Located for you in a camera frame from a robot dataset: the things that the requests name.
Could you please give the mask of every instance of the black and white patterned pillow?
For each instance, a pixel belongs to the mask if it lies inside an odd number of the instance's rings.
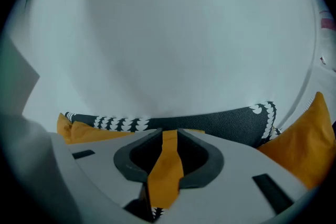
[[[162,128],[164,131],[178,128],[202,130],[205,133],[234,142],[259,147],[270,140],[276,117],[273,102],[195,116],[172,118],[117,118],[90,116],[67,112],[71,121],[79,121],[103,130],[137,132]]]

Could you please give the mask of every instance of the pink stripe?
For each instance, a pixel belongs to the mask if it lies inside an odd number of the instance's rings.
[[[321,28],[327,28],[336,31],[335,22],[331,19],[321,19]]]

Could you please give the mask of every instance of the white wall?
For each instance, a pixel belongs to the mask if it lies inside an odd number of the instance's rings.
[[[26,113],[173,116],[269,100],[280,122],[312,63],[316,12],[314,0],[31,0],[26,55],[44,83]]]

